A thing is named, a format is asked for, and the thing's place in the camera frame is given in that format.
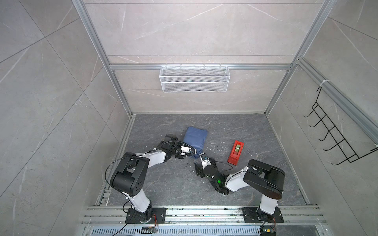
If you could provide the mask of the red tape dispenser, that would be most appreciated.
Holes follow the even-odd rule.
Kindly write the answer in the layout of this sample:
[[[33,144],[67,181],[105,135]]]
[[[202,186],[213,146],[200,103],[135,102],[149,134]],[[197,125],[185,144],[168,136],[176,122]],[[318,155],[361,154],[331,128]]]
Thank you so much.
[[[229,164],[237,166],[238,161],[240,159],[240,155],[241,155],[243,146],[244,146],[243,142],[240,142],[240,141],[235,141],[234,142],[233,148],[232,148],[231,153],[229,155],[229,158],[227,160],[227,162]]]

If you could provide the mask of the light blue wrapping paper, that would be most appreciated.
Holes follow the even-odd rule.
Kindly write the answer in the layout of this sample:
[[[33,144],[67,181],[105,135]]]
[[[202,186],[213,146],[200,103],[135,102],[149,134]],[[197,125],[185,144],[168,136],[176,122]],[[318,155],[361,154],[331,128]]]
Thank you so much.
[[[207,135],[208,132],[206,130],[188,127],[183,142],[192,146],[196,150],[196,154],[193,156],[195,159],[199,159],[199,155],[203,153]]]

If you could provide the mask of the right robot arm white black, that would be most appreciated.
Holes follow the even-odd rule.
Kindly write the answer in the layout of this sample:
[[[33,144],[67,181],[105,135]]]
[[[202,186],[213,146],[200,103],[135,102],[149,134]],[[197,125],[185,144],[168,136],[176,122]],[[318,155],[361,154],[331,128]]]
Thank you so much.
[[[213,188],[223,195],[252,187],[261,193],[260,205],[257,209],[245,208],[245,214],[260,222],[283,222],[281,210],[278,208],[285,179],[282,169],[252,159],[242,170],[225,175],[219,171],[214,159],[207,158],[201,164],[195,163],[195,172],[201,178],[206,177]]]

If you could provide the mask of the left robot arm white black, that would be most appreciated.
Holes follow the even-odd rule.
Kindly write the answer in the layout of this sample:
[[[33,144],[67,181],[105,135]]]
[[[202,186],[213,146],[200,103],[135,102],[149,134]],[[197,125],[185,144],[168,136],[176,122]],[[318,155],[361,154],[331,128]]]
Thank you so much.
[[[150,215],[152,203],[143,190],[148,169],[167,162],[172,156],[182,159],[195,154],[194,147],[173,134],[167,134],[165,140],[153,150],[139,154],[126,152],[116,160],[118,166],[108,184],[129,200],[135,212]]]

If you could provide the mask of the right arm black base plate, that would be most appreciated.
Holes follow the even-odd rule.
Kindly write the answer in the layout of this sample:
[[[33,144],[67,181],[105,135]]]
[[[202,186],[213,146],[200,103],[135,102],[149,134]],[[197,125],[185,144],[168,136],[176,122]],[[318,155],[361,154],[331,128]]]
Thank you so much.
[[[281,210],[276,207],[273,214],[263,212],[259,207],[243,207],[245,223],[284,223]]]

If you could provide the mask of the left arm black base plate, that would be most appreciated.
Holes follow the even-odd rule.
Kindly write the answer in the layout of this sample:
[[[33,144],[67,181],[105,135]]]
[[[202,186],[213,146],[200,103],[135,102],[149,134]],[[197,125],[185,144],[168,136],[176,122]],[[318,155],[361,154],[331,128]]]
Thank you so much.
[[[166,208],[153,207],[148,208],[146,212],[138,212],[133,208],[129,208],[126,216],[126,223],[131,224],[163,224],[165,222]]]

